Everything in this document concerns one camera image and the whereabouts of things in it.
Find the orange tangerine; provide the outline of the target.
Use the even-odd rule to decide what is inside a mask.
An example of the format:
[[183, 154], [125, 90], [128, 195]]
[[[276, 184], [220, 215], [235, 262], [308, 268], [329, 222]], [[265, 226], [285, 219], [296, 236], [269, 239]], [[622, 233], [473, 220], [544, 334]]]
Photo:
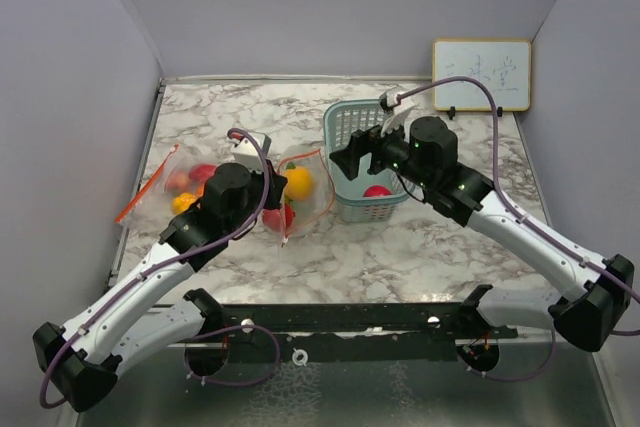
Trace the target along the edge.
[[189, 190], [191, 180], [184, 171], [172, 172], [165, 181], [164, 189], [166, 192], [179, 195]]

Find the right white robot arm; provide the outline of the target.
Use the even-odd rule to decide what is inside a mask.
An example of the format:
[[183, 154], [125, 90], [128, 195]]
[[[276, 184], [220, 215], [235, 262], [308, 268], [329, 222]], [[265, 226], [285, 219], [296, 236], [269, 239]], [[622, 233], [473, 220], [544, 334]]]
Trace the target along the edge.
[[357, 130], [330, 159], [354, 180], [364, 156], [370, 174], [390, 170], [415, 184], [436, 212], [499, 243], [552, 285], [523, 294], [488, 288], [459, 314], [467, 336], [481, 338], [494, 326], [529, 326], [597, 352], [613, 334], [631, 301], [633, 263], [583, 248], [515, 206], [496, 182], [459, 162], [458, 138], [444, 121], [421, 117], [391, 133], [380, 126]]

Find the teal white plastic basket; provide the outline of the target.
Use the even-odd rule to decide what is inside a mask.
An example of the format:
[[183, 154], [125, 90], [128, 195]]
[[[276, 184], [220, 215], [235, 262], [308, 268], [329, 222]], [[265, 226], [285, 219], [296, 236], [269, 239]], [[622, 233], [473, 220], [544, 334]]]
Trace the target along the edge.
[[[324, 152], [329, 174], [335, 186], [335, 210], [346, 223], [369, 223], [388, 221], [396, 208], [408, 195], [395, 175], [385, 170], [370, 175], [368, 168], [371, 155], [361, 159], [358, 177], [349, 181], [329, 159], [329, 155], [348, 144], [356, 130], [366, 130], [381, 125], [384, 112], [376, 100], [362, 99], [341, 101], [330, 106], [323, 118]], [[364, 191], [372, 185], [383, 185], [392, 191], [390, 196], [364, 198]]]

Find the red apple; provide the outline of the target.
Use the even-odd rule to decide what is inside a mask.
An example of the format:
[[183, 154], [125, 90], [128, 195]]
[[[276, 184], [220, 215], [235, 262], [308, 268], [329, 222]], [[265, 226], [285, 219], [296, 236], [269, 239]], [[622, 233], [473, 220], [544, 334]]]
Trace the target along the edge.
[[383, 185], [372, 185], [364, 191], [363, 197], [364, 198], [386, 197], [386, 196], [390, 196], [391, 194], [392, 194], [392, 191]]

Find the yellow lemon fruit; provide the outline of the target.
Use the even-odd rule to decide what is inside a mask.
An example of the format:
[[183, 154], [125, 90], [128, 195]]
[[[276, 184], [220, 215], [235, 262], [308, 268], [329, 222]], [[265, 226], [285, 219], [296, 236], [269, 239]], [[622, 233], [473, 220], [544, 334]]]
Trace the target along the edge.
[[314, 179], [306, 167], [286, 169], [283, 176], [287, 179], [285, 196], [293, 201], [307, 200], [314, 189]]

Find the clear bag orange zipper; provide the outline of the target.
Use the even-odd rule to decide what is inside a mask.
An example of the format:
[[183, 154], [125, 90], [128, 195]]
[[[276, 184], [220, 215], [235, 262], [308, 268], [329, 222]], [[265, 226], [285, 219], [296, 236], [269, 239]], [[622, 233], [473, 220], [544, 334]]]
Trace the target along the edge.
[[210, 155], [194, 154], [175, 144], [115, 222], [123, 227], [141, 228], [183, 213], [204, 194], [204, 184], [218, 165], [219, 161]]

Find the yellow orange fruit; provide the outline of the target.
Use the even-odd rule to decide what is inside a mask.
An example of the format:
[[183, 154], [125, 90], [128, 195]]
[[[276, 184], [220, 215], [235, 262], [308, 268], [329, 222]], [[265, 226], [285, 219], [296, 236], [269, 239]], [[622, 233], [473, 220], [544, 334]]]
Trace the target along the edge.
[[184, 213], [199, 197], [191, 192], [184, 192], [174, 197], [171, 202], [171, 212], [173, 215]]

